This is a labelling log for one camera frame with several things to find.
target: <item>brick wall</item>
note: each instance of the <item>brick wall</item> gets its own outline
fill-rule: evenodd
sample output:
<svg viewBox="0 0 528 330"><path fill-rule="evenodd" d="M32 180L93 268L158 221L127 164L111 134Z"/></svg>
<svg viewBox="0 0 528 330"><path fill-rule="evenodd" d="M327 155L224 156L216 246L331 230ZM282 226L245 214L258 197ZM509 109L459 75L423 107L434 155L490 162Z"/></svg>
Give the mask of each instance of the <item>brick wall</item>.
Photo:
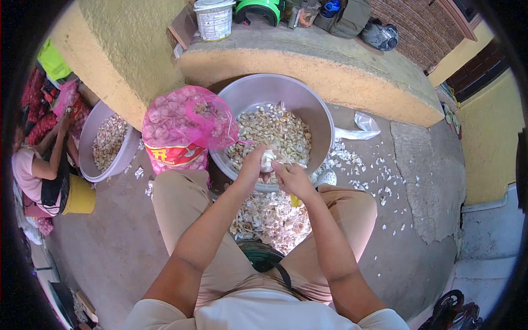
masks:
<svg viewBox="0 0 528 330"><path fill-rule="evenodd" d="M464 36L436 2L370 0L371 17L398 28L396 50L426 70L440 62Z"/></svg>

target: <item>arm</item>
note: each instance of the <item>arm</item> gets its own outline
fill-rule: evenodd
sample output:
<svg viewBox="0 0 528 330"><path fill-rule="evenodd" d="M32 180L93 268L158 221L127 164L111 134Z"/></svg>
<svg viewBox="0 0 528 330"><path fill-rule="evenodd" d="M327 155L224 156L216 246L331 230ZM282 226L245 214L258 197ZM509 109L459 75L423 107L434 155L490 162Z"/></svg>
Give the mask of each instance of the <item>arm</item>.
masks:
<svg viewBox="0 0 528 330"><path fill-rule="evenodd" d="M59 132L59 125L55 125L51 131L46 134L46 136L42 139L42 141L36 145L33 146L33 148L41 155L44 156L44 153L46 150L50 147L51 141L57 136L57 133Z"/></svg>
<svg viewBox="0 0 528 330"><path fill-rule="evenodd" d="M57 177L57 171L59 170L59 164L61 161L64 134L65 133L57 134L57 140L55 140L55 146L51 152L49 162L38 158L33 159L31 172L34 176L47 180L54 180Z"/></svg>
<svg viewBox="0 0 528 330"><path fill-rule="evenodd" d="M73 137L71 136L71 134L68 136L67 147L68 147L68 154L73 160L75 167L77 168L81 167L79 165L79 150L77 149L77 146L75 145L75 141L73 141Z"/></svg>
<svg viewBox="0 0 528 330"><path fill-rule="evenodd" d="M202 274L242 203L254 189L265 149L261 145L246 157L237 180L183 233L143 299L165 301L186 317L192 317Z"/></svg>
<svg viewBox="0 0 528 330"><path fill-rule="evenodd" d="M54 180L57 177L57 171L59 170L59 164L60 164L61 155L62 155L62 146L63 146L66 133L68 132L69 126L70 126L70 115L63 112L63 115L60 118L59 123L56 125L57 139L55 140L55 146L53 147L53 150L51 151L50 161L46 162L46 161L43 161L42 159L34 158L33 163L31 164L31 173L34 176L40 177L42 179L47 179L47 180Z"/></svg>
<svg viewBox="0 0 528 330"><path fill-rule="evenodd" d="M302 168L294 164L288 171L276 162L272 166L281 189L299 197L306 206L319 266L328 281L336 311L357 323L386 308L361 275L354 251Z"/></svg>

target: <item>garlic skin pile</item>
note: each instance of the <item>garlic skin pile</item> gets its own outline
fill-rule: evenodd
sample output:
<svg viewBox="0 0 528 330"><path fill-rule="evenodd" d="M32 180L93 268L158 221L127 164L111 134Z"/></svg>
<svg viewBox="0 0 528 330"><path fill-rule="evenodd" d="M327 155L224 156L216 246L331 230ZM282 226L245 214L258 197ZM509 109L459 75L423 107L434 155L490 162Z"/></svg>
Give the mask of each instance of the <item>garlic skin pile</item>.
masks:
<svg viewBox="0 0 528 330"><path fill-rule="evenodd" d="M292 207L289 194L254 191L229 230L236 240L260 239L287 255L310 234L312 227L306 207Z"/></svg>
<svg viewBox="0 0 528 330"><path fill-rule="evenodd" d="M93 161L98 170L104 172L110 167L121 149L127 130L128 123L118 114L107 118L99 127L92 145Z"/></svg>

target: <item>wooden board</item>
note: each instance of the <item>wooden board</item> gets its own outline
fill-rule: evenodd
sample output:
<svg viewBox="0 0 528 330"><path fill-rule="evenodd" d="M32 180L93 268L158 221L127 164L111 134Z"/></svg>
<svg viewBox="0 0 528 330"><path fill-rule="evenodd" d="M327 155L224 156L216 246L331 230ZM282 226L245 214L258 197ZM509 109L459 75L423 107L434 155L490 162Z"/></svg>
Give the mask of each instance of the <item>wooden board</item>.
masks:
<svg viewBox="0 0 528 330"><path fill-rule="evenodd" d="M183 50L186 50L193 40L194 33L198 30L193 5L187 3L176 18L174 18L168 29L176 40L178 40Z"/></svg>
<svg viewBox="0 0 528 330"><path fill-rule="evenodd" d="M88 315L90 320L92 320L95 323L99 322L95 308L90 304L90 302L88 301L88 299L86 299L86 297L82 294L82 292L77 291L75 296L77 297L77 300L81 303L82 310L84 310L84 312L86 313L86 315Z"/></svg>

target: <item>yellow handle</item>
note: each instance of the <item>yellow handle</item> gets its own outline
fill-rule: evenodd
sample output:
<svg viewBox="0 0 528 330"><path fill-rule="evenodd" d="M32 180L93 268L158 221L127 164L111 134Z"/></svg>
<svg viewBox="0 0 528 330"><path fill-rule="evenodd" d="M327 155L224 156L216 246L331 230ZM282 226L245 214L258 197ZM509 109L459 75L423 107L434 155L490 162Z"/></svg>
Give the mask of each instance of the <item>yellow handle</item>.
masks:
<svg viewBox="0 0 528 330"><path fill-rule="evenodd" d="M301 203L301 200L299 198L297 198L297 196L293 195L293 194L290 194L290 198L291 198L291 207L292 208L298 208L300 206L300 203Z"/></svg>

